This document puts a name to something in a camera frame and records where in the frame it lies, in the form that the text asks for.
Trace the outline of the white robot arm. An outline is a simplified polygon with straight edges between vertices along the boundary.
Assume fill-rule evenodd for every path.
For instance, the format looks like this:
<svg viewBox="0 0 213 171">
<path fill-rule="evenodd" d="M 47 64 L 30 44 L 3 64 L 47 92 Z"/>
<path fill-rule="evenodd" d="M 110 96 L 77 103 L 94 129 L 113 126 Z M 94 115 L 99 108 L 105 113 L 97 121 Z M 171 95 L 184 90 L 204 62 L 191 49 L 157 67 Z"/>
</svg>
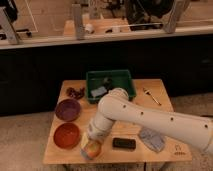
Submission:
<svg viewBox="0 0 213 171">
<path fill-rule="evenodd" d="M 213 154 L 213 121 L 209 118 L 144 108 L 128 100 L 122 88 L 110 90 L 98 102 L 81 141 L 81 154 L 93 160 L 116 121 L 145 126 Z"/>
</svg>

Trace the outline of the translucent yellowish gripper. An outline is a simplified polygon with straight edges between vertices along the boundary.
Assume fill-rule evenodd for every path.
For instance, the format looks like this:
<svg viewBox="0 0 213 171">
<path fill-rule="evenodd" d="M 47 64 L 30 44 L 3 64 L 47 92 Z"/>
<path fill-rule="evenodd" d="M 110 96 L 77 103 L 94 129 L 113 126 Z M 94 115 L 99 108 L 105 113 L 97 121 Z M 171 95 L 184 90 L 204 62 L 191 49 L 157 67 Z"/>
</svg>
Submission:
<svg viewBox="0 0 213 171">
<path fill-rule="evenodd" d="M 101 144 L 88 138 L 84 133 L 81 139 L 81 155 L 84 158 L 96 158 L 101 153 Z"/>
</svg>

